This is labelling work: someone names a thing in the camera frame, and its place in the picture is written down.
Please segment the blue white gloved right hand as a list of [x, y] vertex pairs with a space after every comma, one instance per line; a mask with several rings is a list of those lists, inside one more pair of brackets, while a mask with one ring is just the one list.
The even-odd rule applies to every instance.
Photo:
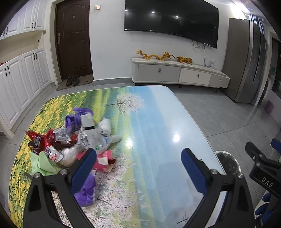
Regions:
[[278, 198], [273, 196], [270, 192], [266, 192], [262, 199], [261, 199], [261, 205], [258, 206], [255, 211], [255, 227], [263, 227], [267, 224], [268, 220], [272, 216], [275, 206], [277, 202], [279, 201]]

